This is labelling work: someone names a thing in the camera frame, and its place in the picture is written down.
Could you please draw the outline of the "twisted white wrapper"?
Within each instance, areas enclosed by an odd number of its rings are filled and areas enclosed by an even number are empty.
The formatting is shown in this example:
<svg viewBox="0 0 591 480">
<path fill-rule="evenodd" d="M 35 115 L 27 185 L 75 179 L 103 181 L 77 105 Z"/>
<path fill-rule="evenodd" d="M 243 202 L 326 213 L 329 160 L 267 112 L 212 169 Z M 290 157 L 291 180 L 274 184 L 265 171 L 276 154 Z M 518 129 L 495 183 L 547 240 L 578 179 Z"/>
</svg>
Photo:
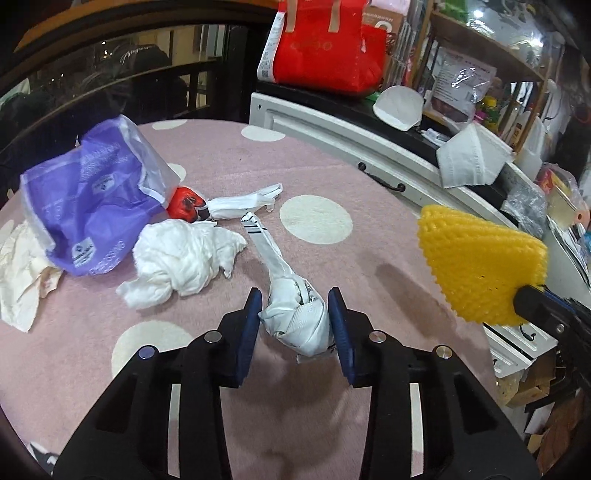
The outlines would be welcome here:
<svg viewBox="0 0 591 480">
<path fill-rule="evenodd" d="M 315 358 L 329 352 L 335 344 L 325 300 L 283 258 L 283 253 L 259 217 L 246 213 L 242 227 L 266 265 L 270 294 L 266 308 L 259 313 L 266 332 L 301 358 Z"/>
</svg>

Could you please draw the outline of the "yellow foam fruit net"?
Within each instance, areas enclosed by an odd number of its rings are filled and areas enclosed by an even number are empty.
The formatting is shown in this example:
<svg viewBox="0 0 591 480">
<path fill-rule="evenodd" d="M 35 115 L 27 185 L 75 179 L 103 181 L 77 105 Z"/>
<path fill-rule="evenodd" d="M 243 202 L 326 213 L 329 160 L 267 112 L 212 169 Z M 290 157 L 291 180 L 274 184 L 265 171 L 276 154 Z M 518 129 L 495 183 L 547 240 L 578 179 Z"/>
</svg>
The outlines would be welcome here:
<svg viewBox="0 0 591 480">
<path fill-rule="evenodd" d="M 441 205 L 422 208 L 418 239 L 443 295 L 468 322 L 517 327 L 518 290 L 546 284 L 549 252 L 539 239 Z"/>
</svg>

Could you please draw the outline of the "white tissue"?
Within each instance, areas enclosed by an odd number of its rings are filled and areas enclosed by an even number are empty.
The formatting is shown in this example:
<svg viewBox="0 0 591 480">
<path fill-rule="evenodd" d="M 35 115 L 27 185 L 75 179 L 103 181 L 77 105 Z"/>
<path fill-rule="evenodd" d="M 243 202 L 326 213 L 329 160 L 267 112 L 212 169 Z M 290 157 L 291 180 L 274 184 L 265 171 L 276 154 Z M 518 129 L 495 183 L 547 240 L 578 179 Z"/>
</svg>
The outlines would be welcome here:
<svg viewBox="0 0 591 480">
<path fill-rule="evenodd" d="M 136 276 L 121 283 L 116 294 L 133 310 L 161 305 L 173 293 L 197 294 L 218 274 L 230 278 L 246 245 L 241 234 L 211 221 L 148 224 L 132 249 Z"/>
</svg>

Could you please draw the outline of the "red white snack wrapper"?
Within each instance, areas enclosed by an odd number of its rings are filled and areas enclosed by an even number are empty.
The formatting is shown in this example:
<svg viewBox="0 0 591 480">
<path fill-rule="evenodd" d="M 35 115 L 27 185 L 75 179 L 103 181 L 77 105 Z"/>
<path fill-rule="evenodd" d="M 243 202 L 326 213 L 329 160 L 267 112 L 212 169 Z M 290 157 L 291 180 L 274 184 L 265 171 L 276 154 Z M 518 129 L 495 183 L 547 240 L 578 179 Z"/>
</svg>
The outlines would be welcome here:
<svg viewBox="0 0 591 480">
<path fill-rule="evenodd" d="M 263 208 L 273 210 L 281 193 L 283 184 L 276 183 L 242 196 L 205 199 L 190 188 L 180 186 L 174 192 L 166 212 L 171 219 L 188 223 L 240 219 L 246 213 Z"/>
</svg>

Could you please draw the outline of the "purple plastic bag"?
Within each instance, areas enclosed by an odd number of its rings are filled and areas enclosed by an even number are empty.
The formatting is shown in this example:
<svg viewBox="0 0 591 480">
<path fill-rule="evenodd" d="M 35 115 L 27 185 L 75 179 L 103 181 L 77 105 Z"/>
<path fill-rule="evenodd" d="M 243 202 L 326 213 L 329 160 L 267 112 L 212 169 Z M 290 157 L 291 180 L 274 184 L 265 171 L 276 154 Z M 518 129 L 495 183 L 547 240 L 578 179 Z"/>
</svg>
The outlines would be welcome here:
<svg viewBox="0 0 591 480">
<path fill-rule="evenodd" d="M 77 147 L 20 177 L 25 217 L 49 260 L 74 276 L 106 274 L 162 213 L 179 176 L 127 117 L 96 124 Z"/>
</svg>

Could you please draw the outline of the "large white paper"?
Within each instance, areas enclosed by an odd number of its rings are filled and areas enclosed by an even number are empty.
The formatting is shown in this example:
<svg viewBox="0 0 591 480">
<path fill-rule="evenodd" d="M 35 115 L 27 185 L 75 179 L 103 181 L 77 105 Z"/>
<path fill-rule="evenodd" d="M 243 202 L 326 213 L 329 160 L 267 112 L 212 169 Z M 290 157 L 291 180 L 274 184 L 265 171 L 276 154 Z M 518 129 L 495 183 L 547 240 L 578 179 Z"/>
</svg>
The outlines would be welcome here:
<svg viewBox="0 0 591 480">
<path fill-rule="evenodd" d="M 54 291 L 63 270 L 46 256 L 28 222 L 7 222 L 1 245 L 1 320 L 20 332 L 33 326 L 39 303 Z"/>
</svg>

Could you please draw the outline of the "white drawer cabinet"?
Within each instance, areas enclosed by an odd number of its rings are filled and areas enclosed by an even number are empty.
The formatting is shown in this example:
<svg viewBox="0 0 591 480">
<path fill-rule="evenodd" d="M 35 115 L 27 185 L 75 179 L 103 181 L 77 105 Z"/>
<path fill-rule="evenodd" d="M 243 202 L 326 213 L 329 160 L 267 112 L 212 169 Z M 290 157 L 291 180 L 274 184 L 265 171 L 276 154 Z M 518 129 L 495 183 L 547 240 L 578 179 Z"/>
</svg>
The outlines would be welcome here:
<svg viewBox="0 0 591 480">
<path fill-rule="evenodd" d="M 439 204 L 515 228 L 500 211 L 493 187 L 444 189 L 433 148 L 422 137 L 398 132 L 366 107 L 349 107 L 307 92 L 259 91 L 250 99 L 249 123 L 304 140 L 375 178 L 414 214 Z"/>
</svg>

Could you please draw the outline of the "white paper cup stack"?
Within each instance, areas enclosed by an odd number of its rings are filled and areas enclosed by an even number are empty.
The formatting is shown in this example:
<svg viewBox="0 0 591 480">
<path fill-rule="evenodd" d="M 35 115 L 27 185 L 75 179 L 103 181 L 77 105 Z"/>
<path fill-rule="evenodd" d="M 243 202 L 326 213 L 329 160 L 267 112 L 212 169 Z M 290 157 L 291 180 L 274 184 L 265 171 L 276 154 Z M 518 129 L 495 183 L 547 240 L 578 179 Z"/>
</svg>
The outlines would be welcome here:
<svg viewBox="0 0 591 480">
<path fill-rule="evenodd" d="M 472 122 L 436 151 L 445 189 L 492 185 L 513 150 L 486 127 Z"/>
</svg>

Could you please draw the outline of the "wooden shelf rack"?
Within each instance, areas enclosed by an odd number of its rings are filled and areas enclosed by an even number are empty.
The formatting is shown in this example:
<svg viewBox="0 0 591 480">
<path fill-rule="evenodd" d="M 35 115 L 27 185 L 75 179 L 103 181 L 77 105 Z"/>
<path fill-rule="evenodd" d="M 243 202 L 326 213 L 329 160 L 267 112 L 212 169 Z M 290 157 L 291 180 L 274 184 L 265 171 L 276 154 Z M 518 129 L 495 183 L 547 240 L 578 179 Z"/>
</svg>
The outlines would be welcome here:
<svg viewBox="0 0 591 480">
<path fill-rule="evenodd" d="M 428 1 L 410 86 L 423 114 L 456 134 L 471 122 L 498 135 L 549 77 L 547 35 L 532 1 Z"/>
</svg>

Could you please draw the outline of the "red tote bag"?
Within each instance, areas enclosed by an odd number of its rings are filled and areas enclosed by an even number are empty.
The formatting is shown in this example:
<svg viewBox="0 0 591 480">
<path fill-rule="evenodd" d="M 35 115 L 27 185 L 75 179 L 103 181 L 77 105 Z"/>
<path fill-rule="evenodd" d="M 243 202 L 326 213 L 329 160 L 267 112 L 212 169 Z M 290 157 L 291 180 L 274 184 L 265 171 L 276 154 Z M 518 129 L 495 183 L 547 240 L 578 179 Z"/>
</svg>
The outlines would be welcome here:
<svg viewBox="0 0 591 480">
<path fill-rule="evenodd" d="M 363 22 L 366 1 L 280 1 L 259 81 L 346 95 L 382 83 L 387 32 Z"/>
</svg>

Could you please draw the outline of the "wooden railing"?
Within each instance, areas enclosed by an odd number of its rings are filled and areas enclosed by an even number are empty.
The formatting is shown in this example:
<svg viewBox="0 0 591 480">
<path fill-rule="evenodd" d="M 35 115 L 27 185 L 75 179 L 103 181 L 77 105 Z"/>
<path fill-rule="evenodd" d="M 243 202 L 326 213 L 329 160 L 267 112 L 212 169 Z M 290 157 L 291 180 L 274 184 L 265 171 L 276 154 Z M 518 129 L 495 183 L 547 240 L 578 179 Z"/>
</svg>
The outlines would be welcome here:
<svg viewBox="0 0 591 480">
<path fill-rule="evenodd" d="M 1 64 L 1 164 L 69 150 L 125 115 L 242 120 L 270 31 L 267 1 L 99 1 Z"/>
</svg>

